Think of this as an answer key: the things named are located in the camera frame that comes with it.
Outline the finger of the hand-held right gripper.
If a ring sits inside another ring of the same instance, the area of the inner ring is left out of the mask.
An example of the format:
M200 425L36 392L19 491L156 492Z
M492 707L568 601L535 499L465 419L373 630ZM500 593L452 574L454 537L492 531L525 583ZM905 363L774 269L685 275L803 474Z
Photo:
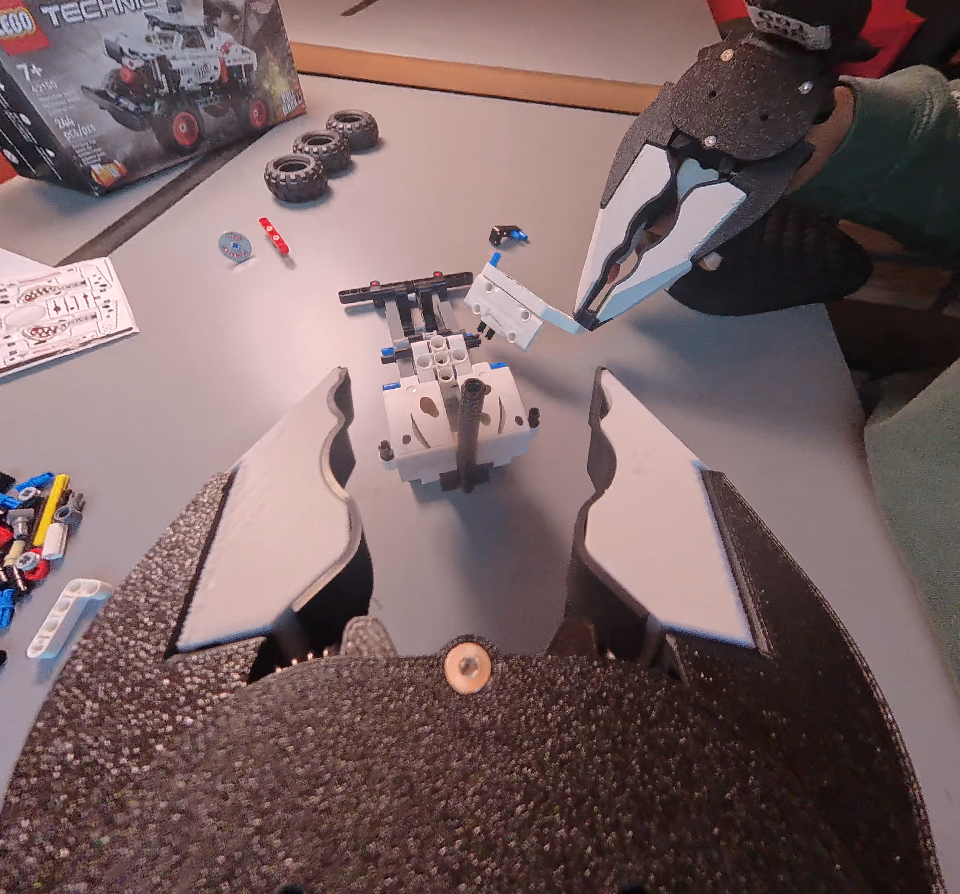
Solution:
M593 331L682 276L682 264L639 263L604 293L610 272L634 251L675 182L666 149L645 144L633 159L619 156L610 168L601 208L583 264L574 320Z
M747 199L731 182L700 185L678 210L670 232L646 250L630 276L618 282L605 299L605 322L617 318L662 288L686 275L693 257Z

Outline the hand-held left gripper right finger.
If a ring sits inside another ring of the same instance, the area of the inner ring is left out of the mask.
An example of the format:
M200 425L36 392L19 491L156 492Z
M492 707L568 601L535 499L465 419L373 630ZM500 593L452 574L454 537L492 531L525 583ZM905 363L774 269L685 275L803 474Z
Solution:
M751 606L722 534L706 465L614 376L597 370L574 557L612 596L571 595L614 652L658 652L666 634L756 650Z

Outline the white angled brick piece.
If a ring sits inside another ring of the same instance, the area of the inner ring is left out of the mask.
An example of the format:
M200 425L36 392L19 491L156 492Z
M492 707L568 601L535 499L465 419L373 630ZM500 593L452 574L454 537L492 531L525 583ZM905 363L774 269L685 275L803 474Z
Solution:
M30 642L27 658L57 659L84 612L91 604L108 600L113 593L114 587L99 579L77 578L67 583Z

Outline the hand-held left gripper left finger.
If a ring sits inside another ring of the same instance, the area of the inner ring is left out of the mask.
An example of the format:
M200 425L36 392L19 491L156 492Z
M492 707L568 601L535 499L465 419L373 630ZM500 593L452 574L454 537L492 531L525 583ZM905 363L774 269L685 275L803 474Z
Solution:
M374 572L346 489L355 459L346 368L333 369L234 467L177 627L188 652L269 637L283 655L338 644Z

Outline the person's green sweatshirt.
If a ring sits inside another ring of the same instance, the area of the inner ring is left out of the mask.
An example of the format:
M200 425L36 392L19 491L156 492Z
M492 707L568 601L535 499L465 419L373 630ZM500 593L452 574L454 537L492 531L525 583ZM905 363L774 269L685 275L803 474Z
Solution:
M874 490L959 677L959 364L881 382L865 427Z

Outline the toy brick model car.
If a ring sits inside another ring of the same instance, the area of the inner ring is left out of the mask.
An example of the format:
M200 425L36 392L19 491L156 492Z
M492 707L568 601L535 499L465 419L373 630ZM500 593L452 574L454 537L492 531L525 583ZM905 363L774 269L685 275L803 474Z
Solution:
M505 362L473 357L497 335L466 307L474 280L436 272L339 292L345 306L383 310L390 328L381 360L397 374L382 389L390 434L379 444L381 460L403 481L438 482L445 492L473 492L494 468L525 455L542 421Z

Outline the pile of small brick pieces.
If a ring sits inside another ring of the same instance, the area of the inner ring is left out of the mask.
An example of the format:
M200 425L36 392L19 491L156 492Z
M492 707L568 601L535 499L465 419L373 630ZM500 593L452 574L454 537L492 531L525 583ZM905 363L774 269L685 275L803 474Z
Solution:
M17 480L1 474L1 631L19 605L62 564L86 512L71 475L45 471Z

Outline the sticker sheet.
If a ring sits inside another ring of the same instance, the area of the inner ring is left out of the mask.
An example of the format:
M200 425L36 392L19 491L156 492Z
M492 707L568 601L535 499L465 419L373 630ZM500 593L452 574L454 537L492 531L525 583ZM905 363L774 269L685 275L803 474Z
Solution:
M1 251L1 378L138 333L108 257L50 267Z

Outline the adjoining desk with wooden edge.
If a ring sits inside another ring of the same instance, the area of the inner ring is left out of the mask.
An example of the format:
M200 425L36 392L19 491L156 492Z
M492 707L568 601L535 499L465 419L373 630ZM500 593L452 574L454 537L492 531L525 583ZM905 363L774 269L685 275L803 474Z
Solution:
M707 0L279 0L304 74L641 113L719 34Z

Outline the black toy set box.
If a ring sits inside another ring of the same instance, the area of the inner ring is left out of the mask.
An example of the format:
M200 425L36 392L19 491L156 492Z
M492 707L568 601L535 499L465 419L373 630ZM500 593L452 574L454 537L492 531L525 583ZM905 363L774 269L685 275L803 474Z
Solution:
M1 0L2 159L103 196L306 111L279 0Z

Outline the black toy tyre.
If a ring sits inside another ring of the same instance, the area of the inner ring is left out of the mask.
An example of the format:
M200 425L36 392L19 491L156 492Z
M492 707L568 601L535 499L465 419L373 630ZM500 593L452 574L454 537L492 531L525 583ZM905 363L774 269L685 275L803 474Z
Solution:
M286 204L306 204L328 191L328 178L316 156L292 153L266 164L264 181L270 193Z
M378 121L365 110L337 110L330 114L326 129L342 137L352 154L373 149L380 141Z
M352 148L341 132L304 132L293 142L293 151L317 161L325 176L348 171L353 163Z

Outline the white brick hood panel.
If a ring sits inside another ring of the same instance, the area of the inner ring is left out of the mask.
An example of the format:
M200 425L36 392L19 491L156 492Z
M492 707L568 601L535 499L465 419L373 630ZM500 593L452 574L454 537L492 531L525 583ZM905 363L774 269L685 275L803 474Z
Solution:
M488 336L503 336L524 352L530 350L545 324L573 336L586 332L572 317L499 270L501 257L500 251L492 253L464 299L465 306L480 322L481 330Z

